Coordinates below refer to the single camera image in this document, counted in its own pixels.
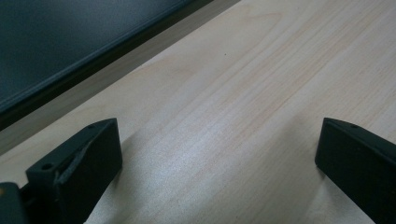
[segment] dark blue surface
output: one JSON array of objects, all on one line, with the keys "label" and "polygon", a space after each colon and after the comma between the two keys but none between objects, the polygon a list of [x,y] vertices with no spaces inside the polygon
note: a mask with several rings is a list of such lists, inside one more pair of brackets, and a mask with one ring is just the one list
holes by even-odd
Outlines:
[{"label": "dark blue surface", "polygon": [[30,112],[43,91],[51,95],[82,66],[191,2],[199,1],[0,1],[0,126],[12,113]]}]

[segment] screw hole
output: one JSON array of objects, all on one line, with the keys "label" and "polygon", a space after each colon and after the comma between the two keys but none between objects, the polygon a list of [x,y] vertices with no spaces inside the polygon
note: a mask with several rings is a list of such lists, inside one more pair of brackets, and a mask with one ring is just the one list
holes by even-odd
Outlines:
[{"label": "screw hole", "polygon": [[45,164],[45,165],[43,165],[42,167],[41,167],[41,169],[42,170],[49,170],[50,168],[52,168],[52,164],[51,163],[47,163],[47,164]]}]

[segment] tabletop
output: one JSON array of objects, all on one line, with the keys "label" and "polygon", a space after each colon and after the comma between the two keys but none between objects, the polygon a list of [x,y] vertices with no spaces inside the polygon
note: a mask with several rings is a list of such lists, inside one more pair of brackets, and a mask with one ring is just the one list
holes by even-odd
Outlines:
[{"label": "tabletop", "polygon": [[396,142],[395,21],[393,0],[242,0],[2,155],[0,181],[117,118],[87,223],[373,223],[314,158],[323,118]]}]

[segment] wooden table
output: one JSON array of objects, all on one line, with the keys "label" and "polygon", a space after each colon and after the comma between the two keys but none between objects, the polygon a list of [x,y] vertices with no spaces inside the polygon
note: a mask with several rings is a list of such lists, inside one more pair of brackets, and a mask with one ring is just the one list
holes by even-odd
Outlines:
[{"label": "wooden table", "polygon": [[87,223],[372,223],[314,164],[324,117],[396,142],[395,1],[242,0],[1,156],[0,181],[117,118],[123,169]]}]

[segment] black object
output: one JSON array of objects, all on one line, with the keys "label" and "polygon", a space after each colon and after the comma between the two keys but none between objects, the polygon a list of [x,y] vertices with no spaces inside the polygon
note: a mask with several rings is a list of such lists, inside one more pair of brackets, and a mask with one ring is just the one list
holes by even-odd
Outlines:
[{"label": "black object", "polygon": [[211,1],[0,1],[0,131]]},{"label": "black object", "polygon": [[0,184],[0,223],[83,223],[121,166],[117,120],[96,122],[31,166],[21,190]]},{"label": "black object", "polygon": [[355,124],[325,119],[315,162],[375,223],[396,223],[395,145]]}]

